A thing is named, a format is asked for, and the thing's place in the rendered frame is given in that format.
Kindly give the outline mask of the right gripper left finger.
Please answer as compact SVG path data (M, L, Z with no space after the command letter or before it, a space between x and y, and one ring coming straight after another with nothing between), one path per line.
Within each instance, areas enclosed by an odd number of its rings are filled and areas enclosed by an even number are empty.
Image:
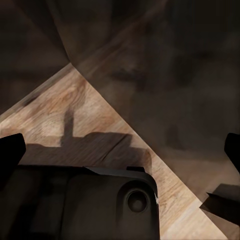
M26 145L21 133L0 138L0 193L25 152Z

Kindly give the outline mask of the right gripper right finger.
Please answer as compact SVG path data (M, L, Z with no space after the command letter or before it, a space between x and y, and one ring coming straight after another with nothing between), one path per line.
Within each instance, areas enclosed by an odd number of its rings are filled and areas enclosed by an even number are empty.
M240 135L235 133L229 133L227 135L224 151L235 165L240 173Z

